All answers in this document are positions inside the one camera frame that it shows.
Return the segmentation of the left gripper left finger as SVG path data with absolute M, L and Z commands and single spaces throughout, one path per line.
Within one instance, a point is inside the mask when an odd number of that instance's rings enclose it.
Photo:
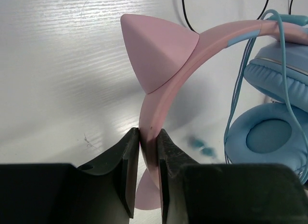
M 139 130 L 89 162 L 1 164 L 3 224 L 127 224 L 134 216 Z

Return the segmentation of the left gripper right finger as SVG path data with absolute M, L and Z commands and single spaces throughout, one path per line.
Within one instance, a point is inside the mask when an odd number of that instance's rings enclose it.
M 308 198 L 280 164 L 200 164 L 165 130 L 157 137 L 165 224 L 305 224 Z

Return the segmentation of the pink blue cat-ear headphones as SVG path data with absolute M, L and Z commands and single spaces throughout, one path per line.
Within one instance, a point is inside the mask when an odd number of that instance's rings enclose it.
M 138 209 L 161 206 L 157 137 L 168 112 L 180 149 L 196 162 L 282 164 L 307 182 L 307 18 L 268 13 L 200 34 L 155 17 L 121 16 L 127 54 L 145 92 Z

